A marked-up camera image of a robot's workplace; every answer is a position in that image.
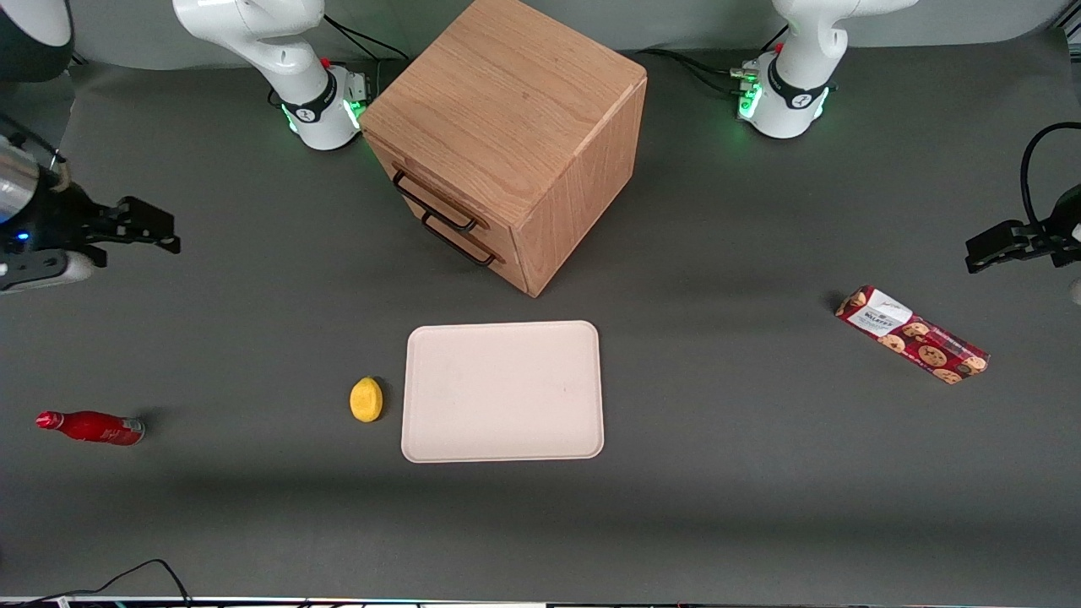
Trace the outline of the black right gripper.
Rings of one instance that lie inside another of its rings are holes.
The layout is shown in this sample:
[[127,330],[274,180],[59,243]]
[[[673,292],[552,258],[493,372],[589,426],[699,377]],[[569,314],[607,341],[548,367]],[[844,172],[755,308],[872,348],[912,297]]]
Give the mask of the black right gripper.
[[[117,223],[128,232],[120,234]],[[182,252],[182,240],[174,234],[171,213],[136,197],[124,197],[118,211],[111,204],[98,204],[84,189],[74,185],[59,193],[39,186],[27,204],[3,220],[3,254],[22,254],[46,249],[83,252],[93,257],[89,247],[98,242],[152,244],[172,254]]]

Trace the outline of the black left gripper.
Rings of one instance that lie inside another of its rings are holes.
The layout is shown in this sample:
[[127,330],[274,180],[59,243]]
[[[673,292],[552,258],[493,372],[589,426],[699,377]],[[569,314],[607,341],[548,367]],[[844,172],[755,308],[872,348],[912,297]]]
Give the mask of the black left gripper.
[[1054,267],[1078,262],[1078,216],[1060,215],[1025,225],[1004,220],[966,242],[967,273],[977,274],[1007,261],[1051,257]]

